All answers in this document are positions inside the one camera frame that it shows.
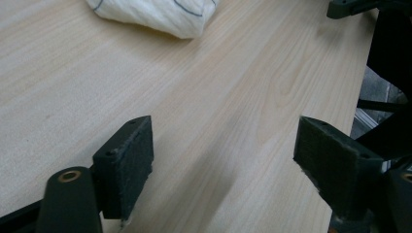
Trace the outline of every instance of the black plastic part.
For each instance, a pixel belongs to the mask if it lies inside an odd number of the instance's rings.
[[[362,100],[362,99],[359,99],[358,104],[357,104],[357,108],[360,108],[360,109],[382,111],[382,112],[388,112],[388,113],[395,113],[401,110],[403,106],[404,105],[401,105],[401,104],[385,103],[385,102]]]
[[[128,219],[152,172],[154,146],[150,116],[127,122],[93,156],[99,208],[105,218]]]
[[[31,233],[36,229],[36,221],[40,212],[41,201],[37,201],[11,214],[0,218],[2,233]]]
[[[337,216],[364,219],[368,194],[381,177],[380,156],[333,126],[303,116],[293,159]]]
[[[36,232],[102,232],[90,171],[64,169],[48,180]]]
[[[412,156],[402,157],[391,167],[392,170],[399,169],[412,172]]]
[[[375,8],[397,10],[402,11],[406,16],[412,15],[411,0],[332,0],[329,2],[326,15],[333,19],[340,19]]]
[[[400,11],[380,11],[367,66],[412,102],[412,23]]]
[[[398,233],[412,232],[412,167],[386,174],[388,203]]]
[[[359,221],[342,221],[335,214],[332,214],[327,232],[338,233],[370,233],[370,225],[372,224],[374,215],[368,211],[365,218]]]
[[[376,8],[376,4],[371,5],[371,3],[377,1],[370,0],[332,0],[329,2],[329,7],[327,9],[327,17],[333,19],[340,19],[342,17],[353,16],[360,13],[359,10],[355,13],[354,8],[356,6],[369,6],[365,8],[364,11]]]
[[[357,141],[385,160],[412,155],[412,104],[405,105]]]

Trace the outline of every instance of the wooden table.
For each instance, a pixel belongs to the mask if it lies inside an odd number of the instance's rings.
[[[374,27],[326,9],[223,0],[179,40],[82,0],[3,0],[0,216],[151,115],[154,171],[124,232],[326,232],[331,210],[292,161],[298,119],[350,132]]]

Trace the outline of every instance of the white towel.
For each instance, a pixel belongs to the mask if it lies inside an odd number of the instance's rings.
[[[196,38],[220,0],[86,0],[100,16],[138,23],[176,37]]]

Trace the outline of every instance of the brass insert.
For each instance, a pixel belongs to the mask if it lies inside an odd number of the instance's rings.
[[[69,182],[72,182],[72,181],[76,180],[77,178],[79,178],[80,174],[81,174],[80,171],[68,171],[68,172],[65,172],[65,173],[61,174],[58,177],[58,180],[61,183],[69,183]]]

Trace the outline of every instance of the light wood surface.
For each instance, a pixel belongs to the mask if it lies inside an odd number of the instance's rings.
[[[292,161],[298,118],[350,132],[374,28],[327,4],[223,0],[179,40],[82,0],[3,0],[0,216],[151,115],[154,171],[124,232],[326,232],[330,208]]]

